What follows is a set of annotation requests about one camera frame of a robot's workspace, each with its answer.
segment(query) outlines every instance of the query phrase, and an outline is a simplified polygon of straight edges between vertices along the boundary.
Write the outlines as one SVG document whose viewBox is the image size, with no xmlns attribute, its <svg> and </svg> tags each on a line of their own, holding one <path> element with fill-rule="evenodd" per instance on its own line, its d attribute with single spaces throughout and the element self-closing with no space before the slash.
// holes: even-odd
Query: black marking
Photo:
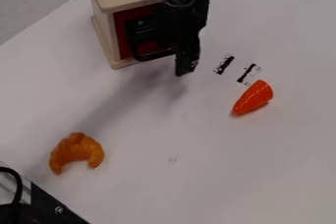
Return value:
<svg viewBox="0 0 336 224">
<path fill-rule="evenodd" d="M 234 59 L 235 57 L 233 57 L 232 55 L 230 55 L 229 57 L 225 57 L 223 62 L 221 62 L 220 65 L 213 72 L 218 75 L 223 75 L 226 68 L 229 67 Z"/>
<path fill-rule="evenodd" d="M 249 68 L 244 72 L 244 74 L 237 80 L 238 83 L 242 83 L 244 79 L 248 76 L 249 72 L 256 66 L 256 64 L 252 63 Z"/>
</svg>

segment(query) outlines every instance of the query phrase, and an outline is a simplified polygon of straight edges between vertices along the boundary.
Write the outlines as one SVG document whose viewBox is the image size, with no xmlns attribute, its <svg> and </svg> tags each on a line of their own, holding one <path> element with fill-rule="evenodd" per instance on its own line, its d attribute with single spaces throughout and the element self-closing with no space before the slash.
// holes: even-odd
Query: croissant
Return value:
<svg viewBox="0 0 336 224">
<path fill-rule="evenodd" d="M 83 133 L 70 134 L 51 152 L 49 165 L 51 170 L 60 175 L 67 163 L 87 159 L 88 166 L 96 168 L 104 160 L 104 150 L 99 142 Z"/>
</svg>

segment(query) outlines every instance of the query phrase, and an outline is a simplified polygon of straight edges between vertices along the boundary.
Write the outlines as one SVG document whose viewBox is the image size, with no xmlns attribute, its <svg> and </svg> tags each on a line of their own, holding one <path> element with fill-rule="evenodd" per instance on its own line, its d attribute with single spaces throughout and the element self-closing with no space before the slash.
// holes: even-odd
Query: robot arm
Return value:
<svg viewBox="0 0 336 224">
<path fill-rule="evenodd" d="M 165 0 L 168 28 L 175 38 L 176 76 L 193 72 L 198 64 L 198 34 L 206 26 L 209 0 Z"/>
</svg>

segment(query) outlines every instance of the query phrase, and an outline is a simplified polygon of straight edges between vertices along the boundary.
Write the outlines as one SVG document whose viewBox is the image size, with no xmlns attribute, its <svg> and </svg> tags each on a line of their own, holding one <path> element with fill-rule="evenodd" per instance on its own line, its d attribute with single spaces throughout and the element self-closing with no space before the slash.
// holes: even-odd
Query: white surface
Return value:
<svg viewBox="0 0 336 224">
<path fill-rule="evenodd" d="M 201 64 L 177 79 L 168 58 L 112 71 L 72 0 L 0 48 L 0 157 L 94 224 L 334 223 L 335 1 L 212 0 Z M 263 68 L 268 106 L 230 116 L 246 88 L 212 72 L 225 53 Z M 74 131 L 107 158 L 54 176 Z"/>
</svg>

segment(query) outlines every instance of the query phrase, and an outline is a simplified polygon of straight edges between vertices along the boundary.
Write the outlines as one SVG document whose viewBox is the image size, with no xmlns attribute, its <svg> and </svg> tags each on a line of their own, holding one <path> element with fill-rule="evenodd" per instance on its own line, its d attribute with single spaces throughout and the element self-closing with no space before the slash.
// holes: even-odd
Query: orange carrot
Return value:
<svg viewBox="0 0 336 224">
<path fill-rule="evenodd" d="M 273 90 L 271 86 L 262 80 L 256 81 L 236 102 L 233 113 L 243 115 L 260 108 L 272 98 Z"/>
</svg>

